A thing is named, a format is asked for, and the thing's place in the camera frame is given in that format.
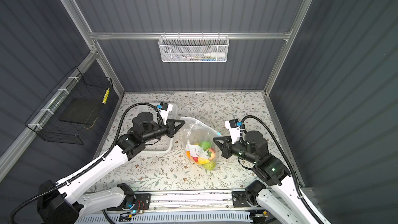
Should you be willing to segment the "white plastic basket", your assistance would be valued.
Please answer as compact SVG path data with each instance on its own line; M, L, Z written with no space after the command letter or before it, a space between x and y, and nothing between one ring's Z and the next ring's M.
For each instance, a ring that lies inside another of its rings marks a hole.
M174 103L162 103L152 102L151 105L156 107L156 110L147 105L140 105L136 110L136 116L141 115L144 112L149 112L148 117L152 117L153 122L159 126L153 126L148 123L148 127L151 127L150 131L146 131L146 127L143 124L144 138L150 137L150 140L145 140L146 147L141 154L146 155L164 155L172 150L173 136L177 131L170 131L172 124L169 124L173 119L177 118L177 105Z

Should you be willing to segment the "green lime toy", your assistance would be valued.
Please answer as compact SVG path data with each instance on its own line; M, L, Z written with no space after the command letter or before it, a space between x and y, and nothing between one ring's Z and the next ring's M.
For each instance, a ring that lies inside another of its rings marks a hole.
M207 149L211 148L211 143L208 141L202 141L200 142L200 147L206 151Z

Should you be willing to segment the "green pear toy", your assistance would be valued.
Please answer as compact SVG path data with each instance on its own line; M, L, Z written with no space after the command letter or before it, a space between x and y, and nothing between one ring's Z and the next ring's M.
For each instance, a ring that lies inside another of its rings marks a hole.
M208 163L203 164L203 168L208 171L212 171L216 167L217 163L215 161L210 161Z

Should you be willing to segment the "clear zip top bag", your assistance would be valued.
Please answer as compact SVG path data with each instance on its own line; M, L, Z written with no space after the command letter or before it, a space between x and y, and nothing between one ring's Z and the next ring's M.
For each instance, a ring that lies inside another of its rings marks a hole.
M187 157L207 171L216 168L219 149L213 138L221 134L205 123L191 117L182 117L185 124L179 130L185 145L183 146Z

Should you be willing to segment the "yellow round fruit toy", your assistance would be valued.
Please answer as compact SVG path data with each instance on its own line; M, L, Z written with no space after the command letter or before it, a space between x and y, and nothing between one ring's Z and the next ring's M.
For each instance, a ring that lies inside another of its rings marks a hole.
M198 157L198 163L199 164L207 164L209 162L210 161L208 159L204 159L204 158Z

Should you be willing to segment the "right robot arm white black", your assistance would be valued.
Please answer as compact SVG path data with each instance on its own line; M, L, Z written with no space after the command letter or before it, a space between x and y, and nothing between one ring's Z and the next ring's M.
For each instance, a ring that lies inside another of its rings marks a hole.
M315 207L283 162L268 150L267 140L259 131L249 131L242 141L230 136L213 138L224 158L236 156L253 164L257 179L245 189L249 205L269 211L282 224L327 224L329 221Z

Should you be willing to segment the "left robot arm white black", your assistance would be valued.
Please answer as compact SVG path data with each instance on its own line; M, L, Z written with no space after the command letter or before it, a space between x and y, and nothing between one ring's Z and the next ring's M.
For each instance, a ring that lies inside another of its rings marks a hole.
M113 169L127 163L152 140L172 138L185 121L169 119L165 124L153 120L153 114L142 112L133 119L133 126L116 140L116 145L80 170L56 183L47 181L39 192L50 193L38 199L37 211L46 224L73 224L78 219L108 208L121 208L137 214L143 206L134 191L125 183L87 194L86 191Z

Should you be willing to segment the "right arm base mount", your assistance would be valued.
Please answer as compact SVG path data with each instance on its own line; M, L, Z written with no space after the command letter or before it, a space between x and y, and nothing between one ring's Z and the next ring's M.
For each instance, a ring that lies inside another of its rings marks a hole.
M255 180L245 190L232 191L233 206L235 208L259 206L257 197L263 189L266 189L266 186L259 180Z

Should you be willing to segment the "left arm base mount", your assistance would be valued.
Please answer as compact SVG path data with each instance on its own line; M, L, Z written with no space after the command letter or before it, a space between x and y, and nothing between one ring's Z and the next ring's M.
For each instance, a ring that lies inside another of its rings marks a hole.
M151 194L135 194L126 196L121 205L107 208L107 211L146 211L149 209Z

